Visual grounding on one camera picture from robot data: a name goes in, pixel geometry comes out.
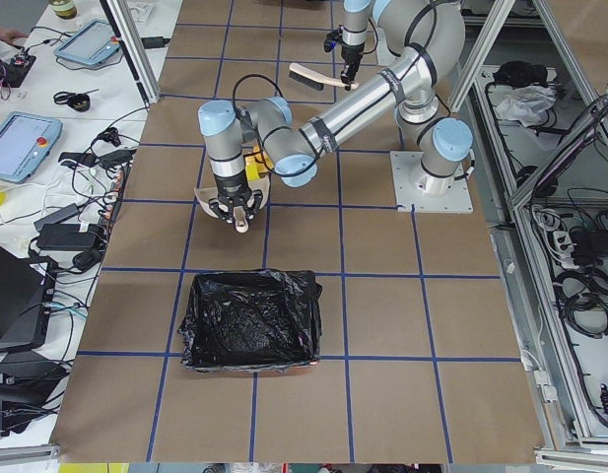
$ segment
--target power strip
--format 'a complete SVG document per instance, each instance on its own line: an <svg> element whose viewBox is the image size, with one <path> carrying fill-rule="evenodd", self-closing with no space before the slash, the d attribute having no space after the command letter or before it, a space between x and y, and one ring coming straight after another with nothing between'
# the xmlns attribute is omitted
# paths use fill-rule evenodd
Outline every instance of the power strip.
<svg viewBox="0 0 608 473"><path fill-rule="evenodd" d="M568 232L562 230L553 231L553 245L560 258L560 265L564 269L579 269L573 260L575 245Z"/></svg>

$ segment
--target bottle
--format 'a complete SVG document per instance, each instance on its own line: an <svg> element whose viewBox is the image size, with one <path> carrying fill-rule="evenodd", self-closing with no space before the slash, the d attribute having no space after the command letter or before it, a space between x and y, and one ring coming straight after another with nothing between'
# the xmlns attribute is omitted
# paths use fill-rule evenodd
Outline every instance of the bottle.
<svg viewBox="0 0 608 473"><path fill-rule="evenodd" d="M71 20L78 13L73 0L49 0L49 6L63 20Z"/></svg>

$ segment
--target white desk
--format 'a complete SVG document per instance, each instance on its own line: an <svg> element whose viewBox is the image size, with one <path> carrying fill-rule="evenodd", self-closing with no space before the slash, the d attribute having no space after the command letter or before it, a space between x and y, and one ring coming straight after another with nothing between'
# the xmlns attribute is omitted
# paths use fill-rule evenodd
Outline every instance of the white desk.
<svg viewBox="0 0 608 473"><path fill-rule="evenodd" d="M157 2L148 21L137 24L139 34L141 36L170 37L181 1ZM47 8L40 17L38 26L60 32L73 32L90 20L104 19L100 2L96 0L79 1L78 10L79 14L76 18L61 20ZM56 37L58 34L48 30L34 30L26 41L26 46ZM42 44L31 49L31 54L36 56L36 63L26 77L23 86L13 89L9 100L0 99L1 115L5 116L13 110L18 110L55 118L113 119L144 106L126 58L122 58L118 64L100 70L70 71L55 61L55 47L55 45ZM160 48L146 51L157 77L161 75L167 50L167 48ZM120 54L116 54L107 63L112 64L119 57ZM62 62L68 67L79 67L78 64ZM81 93L94 89L99 90L91 94L92 106L85 112L78 112L67 105L57 105L53 100L54 94L60 91ZM131 115L130 119L144 121L146 116L146 111L140 111Z"/></svg>
<svg viewBox="0 0 608 473"><path fill-rule="evenodd" d="M182 0L158 1L148 21L137 25L140 35L171 37L181 3ZM104 18L100 3L96 0L79 0L78 10L79 14L75 19L65 21L57 18L48 8L41 16L38 26L53 28L62 32L74 31L91 19ZM47 30L35 30L31 33L26 46L57 36L58 34ZM157 77L161 74L167 51L167 48L147 51ZM45 206L66 206L72 202L83 203L85 198L76 195L72 190L71 171L57 163L58 156L63 151L85 151L96 135L103 131L111 121L131 110L144 106L125 59L122 59L121 63L117 65L99 71L68 71L55 62L53 47L49 45L35 47L31 53L37 57L37 60L26 78L24 86L14 89L8 101L0 99L0 124L8 113L16 110L58 118L63 123L63 131L47 158L32 177L22 184L0 181L0 187L9 189L6 200L0 207L0 213L4 220L10 220L41 209L43 198L45 198ZM100 90L91 95L92 107L86 112L80 113L66 105L56 105L53 102L52 97L56 92L84 92L92 89ZM130 115L114 126L118 128L122 135L139 140L146 118L147 112L144 110ZM135 145L134 142L122 138L122 148L133 148ZM98 154L113 150L115 148L104 142L98 142L95 145L95 151ZM79 178L76 181L79 190L85 190L85 185L86 182L83 179ZM93 192L96 193L96 190L101 191L98 187L98 189L93 189ZM96 210L95 205L90 206L81 215L80 219L95 223L98 220ZM0 245L17 256L26 257L28 243L37 235L33 223L40 217L47 215L48 212L51 212L51 210L0 227ZM73 253L54 252L50 255L62 266L69 266ZM61 277L59 281L80 281L92 278L95 274L96 271L91 270L83 276L68 275L64 278ZM73 286L57 284L56 289L84 299L91 284L92 281L83 281ZM73 302L70 298L62 295L56 295L54 300L64 304ZM75 357L84 324L83 319L74 316L74 333L65 357L66 360ZM53 315L50 318L46 342L36 351L46 358L60 359L68 343L70 325L70 316L67 312ZM66 383L67 379L63 379L54 392L62 391ZM55 422L56 416L33 421L23 433L10 434L9 437L1 438L0 448L47 444Z"/></svg>

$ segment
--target metal base plate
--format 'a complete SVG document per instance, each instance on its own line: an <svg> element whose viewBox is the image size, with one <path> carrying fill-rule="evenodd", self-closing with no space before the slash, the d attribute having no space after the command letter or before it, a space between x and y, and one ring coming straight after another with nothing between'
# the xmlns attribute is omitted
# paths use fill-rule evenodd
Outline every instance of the metal base plate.
<svg viewBox="0 0 608 473"><path fill-rule="evenodd" d="M391 169L395 202L399 212L471 214L474 210L465 179L456 180L444 195L427 195L409 181L409 169L417 163L424 153L392 151ZM455 175L462 175L459 169Z"/></svg>

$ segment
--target power adapter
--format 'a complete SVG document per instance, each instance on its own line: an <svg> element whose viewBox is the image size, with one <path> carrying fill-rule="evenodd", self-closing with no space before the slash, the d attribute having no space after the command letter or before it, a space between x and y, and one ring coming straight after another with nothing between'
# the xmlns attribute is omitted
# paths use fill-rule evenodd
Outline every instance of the power adapter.
<svg viewBox="0 0 608 473"><path fill-rule="evenodd" d="M128 163L133 159L134 154L135 150L115 150L99 156L98 160L103 169L110 169Z"/></svg>
<svg viewBox="0 0 608 473"><path fill-rule="evenodd" d="M92 168L96 165L96 157L92 153L63 152L58 157L58 163L69 169L75 169L78 165Z"/></svg>
<svg viewBox="0 0 608 473"><path fill-rule="evenodd" d="M608 232L571 232L571 239L581 251L595 256L608 256Z"/></svg>
<svg viewBox="0 0 608 473"><path fill-rule="evenodd" d="M76 217L77 215L80 215L80 209L78 206L76 204L69 204L66 207L58 209L56 212L46 215L42 219L38 219L36 222L34 222L34 227L36 228L37 232L40 232L47 224L59 224L67 219Z"/></svg>
<svg viewBox="0 0 608 473"><path fill-rule="evenodd" d="M163 36L148 36L142 37L142 44L144 49L155 49L158 47L165 47L169 43L169 37Z"/></svg>
<svg viewBox="0 0 608 473"><path fill-rule="evenodd" d="M99 225L45 224L36 246L47 251L85 251L98 248L104 241L104 229Z"/></svg>

